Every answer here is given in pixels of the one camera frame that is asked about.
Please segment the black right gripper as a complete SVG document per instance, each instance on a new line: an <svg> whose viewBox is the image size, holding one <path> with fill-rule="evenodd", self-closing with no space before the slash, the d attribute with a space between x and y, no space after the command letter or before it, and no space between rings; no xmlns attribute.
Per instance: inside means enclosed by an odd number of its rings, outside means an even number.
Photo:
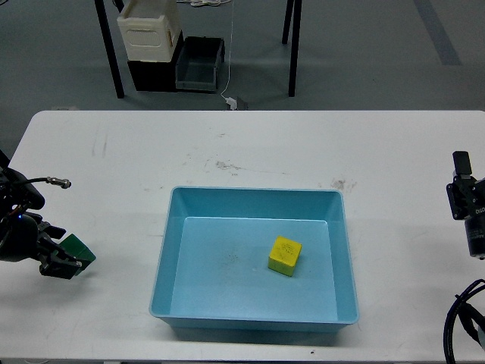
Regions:
<svg viewBox="0 0 485 364"><path fill-rule="evenodd" d="M481 207L481 181L472 176L466 151L454 151L453 180L446 186L452 217L465 220L465 233L471 257L484 260L484 207Z"/></svg>

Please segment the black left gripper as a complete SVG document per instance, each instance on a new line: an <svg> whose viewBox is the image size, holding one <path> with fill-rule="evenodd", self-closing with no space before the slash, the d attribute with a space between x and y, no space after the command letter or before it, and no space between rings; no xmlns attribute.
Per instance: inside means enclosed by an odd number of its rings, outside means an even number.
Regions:
<svg viewBox="0 0 485 364"><path fill-rule="evenodd" d="M19 262L37 258L41 275L70 280L82 268L81 261L60 244L41 246L37 252L38 239L59 240L65 234L65 229L47 221L37 224L30 216L15 215L1 233L1 260Z"/></svg>

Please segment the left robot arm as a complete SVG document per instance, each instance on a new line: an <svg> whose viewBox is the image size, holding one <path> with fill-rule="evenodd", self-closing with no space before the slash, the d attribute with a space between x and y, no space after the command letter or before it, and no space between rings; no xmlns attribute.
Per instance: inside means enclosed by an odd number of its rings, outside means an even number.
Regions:
<svg viewBox="0 0 485 364"><path fill-rule="evenodd" d="M58 241L66 230L43 220L37 212L45 198L33 186L46 183L68 189L71 182L57 177L27 178L9 167L10 159L1 154L1 260L39 262L41 275L71 279L81 272L83 263Z"/></svg>

